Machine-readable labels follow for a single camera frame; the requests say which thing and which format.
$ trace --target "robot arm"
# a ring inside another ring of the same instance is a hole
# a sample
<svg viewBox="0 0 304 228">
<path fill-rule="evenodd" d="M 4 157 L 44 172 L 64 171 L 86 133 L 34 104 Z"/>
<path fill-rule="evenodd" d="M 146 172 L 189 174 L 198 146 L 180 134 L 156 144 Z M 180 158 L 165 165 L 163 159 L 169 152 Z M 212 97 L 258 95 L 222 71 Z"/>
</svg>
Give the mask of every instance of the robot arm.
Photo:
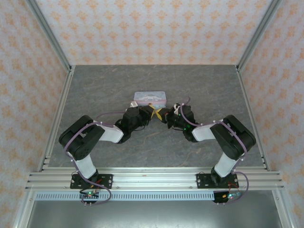
<svg viewBox="0 0 304 228">
<path fill-rule="evenodd" d="M 240 157 L 256 144 L 254 135 L 233 115 L 228 115 L 217 123 L 200 125 L 194 119 L 191 106 L 183 105 L 182 112 L 187 121 L 181 115 L 180 104 L 174 105 L 171 109 L 159 109 L 156 114 L 168 128 L 182 129 L 185 138 L 190 142 L 196 143 L 210 139 L 218 141 L 223 154 L 211 170 L 211 178 L 215 184 L 223 182 L 231 174 Z M 230 131 L 234 132 L 241 143 Z"/>
<path fill-rule="evenodd" d="M 93 165 L 90 152 L 98 141 L 110 141 L 124 143 L 131 137 L 131 133 L 138 127 L 147 126 L 152 118 L 154 108 L 152 106 L 130 107 L 123 114 L 123 118 L 115 125 L 99 122 L 83 130 L 67 147 L 67 151 L 73 156 L 79 171 L 85 178 L 96 182 L 98 171 Z M 59 137 L 59 143 L 66 147 L 72 137 L 83 127 L 94 121 L 87 115 L 82 116 Z"/>
<path fill-rule="evenodd" d="M 226 126 L 235 133 L 243 145 Z M 211 178 L 215 183 L 222 182 L 230 175 L 241 156 L 256 144 L 254 135 L 233 115 L 228 115 L 219 123 L 196 127 L 192 134 L 197 141 L 216 139 L 223 150 L 220 160 L 211 170 Z"/>
</svg>

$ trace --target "gray floor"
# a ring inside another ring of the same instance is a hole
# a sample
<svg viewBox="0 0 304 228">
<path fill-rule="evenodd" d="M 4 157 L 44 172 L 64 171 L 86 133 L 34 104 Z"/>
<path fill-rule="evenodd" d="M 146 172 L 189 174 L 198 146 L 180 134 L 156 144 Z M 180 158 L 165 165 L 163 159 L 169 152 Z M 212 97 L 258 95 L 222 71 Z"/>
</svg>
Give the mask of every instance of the gray floor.
<svg viewBox="0 0 304 228">
<path fill-rule="evenodd" d="M 281 228 L 271 191 L 249 191 L 240 201 L 36 201 L 28 228 Z"/>
<path fill-rule="evenodd" d="M 190 96 L 198 122 L 210 123 L 229 114 L 253 132 L 235 67 L 232 65 L 76 66 L 67 96 L 50 166 L 70 167 L 58 143 L 59 135 L 83 115 L 124 111 L 137 91 L 165 91 L 167 107 Z M 115 123 L 122 114 L 101 120 Z M 222 155 L 215 140 L 191 143 L 182 132 L 168 130 L 156 117 L 123 144 L 99 142 L 91 152 L 100 167 L 213 166 Z M 257 145 L 242 166 L 261 166 Z"/>
</svg>

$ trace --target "black mounting plate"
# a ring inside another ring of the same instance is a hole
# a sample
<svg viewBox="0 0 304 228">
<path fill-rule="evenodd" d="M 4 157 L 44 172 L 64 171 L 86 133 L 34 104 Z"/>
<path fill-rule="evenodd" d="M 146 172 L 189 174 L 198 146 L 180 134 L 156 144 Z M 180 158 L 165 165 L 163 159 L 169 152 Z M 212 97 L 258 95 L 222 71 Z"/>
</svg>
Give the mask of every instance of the black mounting plate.
<svg viewBox="0 0 304 228">
<path fill-rule="evenodd" d="M 236 174 L 231 174 L 227 176 L 227 178 L 221 182 L 219 185 L 216 185 L 211 179 L 211 173 L 198 173 L 196 174 L 196 184 L 198 189 L 228 189 L 228 182 L 238 185 L 238 177 Z"/>
<path fill-rule="evenodd" d="M 108 189 L 112 188 L 113 183 L 113 174 L 99 174 L 97 181 L 100 180 L 100 185 L 107 187 Z M 85 182 L 78 173 L 72 175 L 70 189 L 97 189 L 97 186 L 92 186 L 91 184 Z"/>
</svg>

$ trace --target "aluminum frame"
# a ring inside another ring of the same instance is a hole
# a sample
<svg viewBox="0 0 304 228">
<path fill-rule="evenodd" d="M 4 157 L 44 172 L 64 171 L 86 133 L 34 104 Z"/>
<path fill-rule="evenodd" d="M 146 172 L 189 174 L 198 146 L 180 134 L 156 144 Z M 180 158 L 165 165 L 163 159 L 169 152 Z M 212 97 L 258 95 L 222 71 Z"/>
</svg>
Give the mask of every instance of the aluminum frame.
<svg viewBox="0 0 304 228">
<path fill-rule="evenodd" d="M 32 10 L 33 14 L 35 15 L 38 23 L 40 24 L 42 30 L 44 31 L 44 33 L 46 34 L 49 42 L 51 43 L 54 51 L 56 52 L 57 56 L 60 59 L 60 62 L 62 63 L 62 65 L 65 67 L 65 69 L 68 71 L 71 68 L 71 65 L 64 53 L 64 51 L 62 50 L 58 40 L 56 39 L 50 25 L 48 24 L 46 18 L 44 17 L 38 3 L 36 2 L 36 0 L 25 0 L 29 6 L 29 8 Z"/>
<path fill-rule="evenodd" d="M 257 137 L 257 143 L 261 152 L 264 166 L 261 167 L 239 167 L 238 171 L 244 172 L 249 178 L 249 190 L 272 190 L 279 217 L 284 228 L 296 228 L 297 224 L 293 215 L 290 213 L 288 195 L 285 191 L 280 172 L 270 171 L 269 159 L 264 153 L 257 127 L 252 115 L 247 94 L 244 89 L 240 71 L 252 54 L 263 32 L 267 28 L 271 18 L 274 16 L 282 0 L 273 0 L 266 11 L 265 16 L 260 22 L 254 36 L 246 48 L 240 63 L 237 67 L 237 75 L 240 80 L 241 88 L 248 108 L 249 116 Z M 54 146 L 56 134 L 59 128 L 60 119 L 66 102 L 67 94 L 73 77 L 75 66 L 71 67 L 63 50 L 61 49 L 56 37 L 54 36 L 49 24 L 43 16 L 36 0 L 26 0 L 29 7 L 33 10 L 52 47 L 56 51 L 63 66 L 68 70 L 66 81 L 63 86 L 60 101 L 58 102 L 57 112 L 53 120 L 53 126 L 49 135 L 49 140 L 44 149 L 44 157 L 41 159 L 38 172 L 32 172 L 29 176 L 26 193 L 21 207 L 18 210 L 14 223 L 14 228 L 25 228 L 28 225 L 30 214 L 35 202 L 38 191 L 78 191 L 69 188 L 71 173 L 74 168 L 52 168 L 48 167 Z M 197 192 L 195 174 L 203 171 L 209 173 L 211 167 L 191 167 L 191 168 L 98 168 L 100 173 L 112 173 L 115 178 L 113 181 L 113 191 L 186 191 Z M 246 187 L 244 177 L 239 176 L 240 188 Z"/>
<path fill-rule="evenodd" d="M 282 2 L 282 0 L 272 0 L 272 2 L 270 3 L 264 17 L 262 18 L 255 33 L 253 34 L 253 37 L 251 38 L 247 48 L 245 49 L 245 52 L 242 55 L 242 58 L 240 59 L 239 64 L 237 65 L 237 68 L 239 71 L 241 71 L 241 69 L 243 69 L 246 62 L 249 60 L 251 54 L 253 53 L 254 49 L 256 48 L 260 38 L 262 37 L 265 29 L 269 25 L 271 19 L 275 15 L 281 2 Z"/>
</svg>

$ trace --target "orange floral pattern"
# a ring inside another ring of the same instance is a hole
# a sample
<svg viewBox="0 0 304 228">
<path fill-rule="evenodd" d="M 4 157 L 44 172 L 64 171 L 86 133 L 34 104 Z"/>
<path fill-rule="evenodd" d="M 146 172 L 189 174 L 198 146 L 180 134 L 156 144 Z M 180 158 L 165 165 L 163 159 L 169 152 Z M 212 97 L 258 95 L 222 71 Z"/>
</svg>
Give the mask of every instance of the orange floral pattern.
<svg viewBox="0 0 304 228">
<path fill-rule="evenodd" d="M 69 62 L 237 64 L 271 0 L 38 0 Z"/>
<path fill-rule="evenodd" d="M 0 227 L 36 171 L 66 71 L 24 0 L 0 4 Z"/>
<path fill-rule="evenodd" d="M 298 224 L 304 224 L 303 12 L 303 1 L 284 1 L 241 72 L 264 150 L 288 184 Z"/>
</svg>

